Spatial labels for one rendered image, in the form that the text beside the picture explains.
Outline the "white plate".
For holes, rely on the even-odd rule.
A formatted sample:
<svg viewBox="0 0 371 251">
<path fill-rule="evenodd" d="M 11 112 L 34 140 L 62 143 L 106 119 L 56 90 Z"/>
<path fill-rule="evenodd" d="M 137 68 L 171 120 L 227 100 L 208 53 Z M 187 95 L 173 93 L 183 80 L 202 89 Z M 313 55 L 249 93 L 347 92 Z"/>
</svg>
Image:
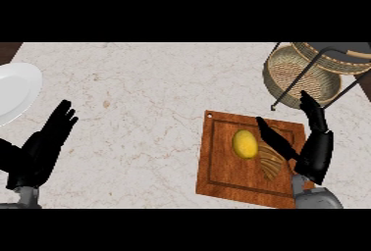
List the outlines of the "white plate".
<svg viewBox="0 0 371 251">
<path fill-rule="evenodd" d="M 0 66 L 0 126 L 32 106 L 41 90 L 41 71 L 29 63 Z"/>
</svg>

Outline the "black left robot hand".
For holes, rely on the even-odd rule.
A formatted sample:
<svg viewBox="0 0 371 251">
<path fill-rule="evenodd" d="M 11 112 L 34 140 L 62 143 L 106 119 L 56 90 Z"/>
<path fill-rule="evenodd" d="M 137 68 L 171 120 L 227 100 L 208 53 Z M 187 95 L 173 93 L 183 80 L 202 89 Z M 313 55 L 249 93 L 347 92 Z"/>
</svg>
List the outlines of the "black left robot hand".
<svg viewBox="0 0 371 251">
<path fill-rule="evenodd" d="M 0 171 L 8 174 L 6 188 L 38 188 L 47 181 L 60 147 L 78 118 L 71 102 L 62 100 L 44 126 L 28 138 L 22 147 L 0 138 Z"/>
</svg>

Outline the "wicker tiered basket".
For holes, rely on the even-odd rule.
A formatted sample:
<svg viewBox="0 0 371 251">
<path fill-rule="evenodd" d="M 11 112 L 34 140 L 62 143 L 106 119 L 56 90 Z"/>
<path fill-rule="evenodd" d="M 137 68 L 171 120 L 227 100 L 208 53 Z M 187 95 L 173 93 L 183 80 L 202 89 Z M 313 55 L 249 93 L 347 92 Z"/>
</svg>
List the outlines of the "wicker tiered basket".
<svg viewBox="0 0 371 251">
<path fill-rule="evenodd" d="M 282 103 L 300 108 L 301 91 L 326 108 L 371 77 L 371 42 L 291 42 L 275 44 L 263 63 L 263 84 Z"/>
</svg>

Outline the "brown croissant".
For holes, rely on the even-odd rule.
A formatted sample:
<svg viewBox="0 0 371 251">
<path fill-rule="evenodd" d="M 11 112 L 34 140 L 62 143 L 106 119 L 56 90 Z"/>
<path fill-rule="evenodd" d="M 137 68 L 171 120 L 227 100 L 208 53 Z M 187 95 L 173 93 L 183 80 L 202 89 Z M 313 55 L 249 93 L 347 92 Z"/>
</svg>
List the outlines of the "brown croissant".
<svg viewBox="0 0 371 251">
<path fill-rule="evenodd" d="M 267 180 L 275 180 L 285 164 L 285 159 L 263 141 L 258 143 L 258 155 L 263 177 Z"/>
</svg>

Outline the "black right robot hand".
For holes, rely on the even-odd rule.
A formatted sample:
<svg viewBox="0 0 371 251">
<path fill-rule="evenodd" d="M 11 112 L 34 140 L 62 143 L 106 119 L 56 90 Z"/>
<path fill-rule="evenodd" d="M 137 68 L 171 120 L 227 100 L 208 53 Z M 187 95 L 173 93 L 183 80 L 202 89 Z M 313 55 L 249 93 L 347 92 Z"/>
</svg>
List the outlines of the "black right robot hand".
<svg viewBox="0 0 371 251">
<path fill-rule="evenodd" d="M 329 169 L 334 151 L 334 132 L 328 128 L 325 110 L 306 91 L 301 91 L 300 109 L 309 119 L 310 135 L 297 153 L 286 139 L 267 126 L 261 117 L 255 117 L 260 138 L 286 161 L 295 160 L 294 172 L 314 184 L 322 184 Z"/>
</svg>

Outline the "brown wooden cutting board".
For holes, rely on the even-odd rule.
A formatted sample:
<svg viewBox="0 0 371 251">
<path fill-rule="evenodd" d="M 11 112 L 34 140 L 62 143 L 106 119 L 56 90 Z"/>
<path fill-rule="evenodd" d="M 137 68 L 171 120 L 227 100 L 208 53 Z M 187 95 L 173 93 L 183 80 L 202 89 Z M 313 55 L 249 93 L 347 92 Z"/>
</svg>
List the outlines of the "brown wooden cutting board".
<svg viewBox="0 0 371 251">
<path fill-rule="evenodd" d="M 232 147 L 235 133 L 246 130 L 260 139 L 254 117 L 204 112 L 195 193 L 272 208 L 292 208 L 291 177 L 295 161 L 283 161 L 273 180 L 263 176 L 260 157 L 242 159 Z"/>
</svg>

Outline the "yellow lemon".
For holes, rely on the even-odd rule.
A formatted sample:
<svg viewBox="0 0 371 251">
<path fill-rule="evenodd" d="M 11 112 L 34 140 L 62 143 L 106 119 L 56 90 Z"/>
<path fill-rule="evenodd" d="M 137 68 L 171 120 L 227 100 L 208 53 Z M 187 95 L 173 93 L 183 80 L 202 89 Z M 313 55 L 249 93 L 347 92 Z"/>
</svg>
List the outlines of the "yellow lemon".
<svg viewBox="0 0 371 251">
<path fill-rule="evenodd" d="M 258 142 L 252 133 L 243 129 L 238 130 L 232 138 L 232 146 L 236 155 L 242 159 L 252 159 L 258 153 Z"/>
</svg>

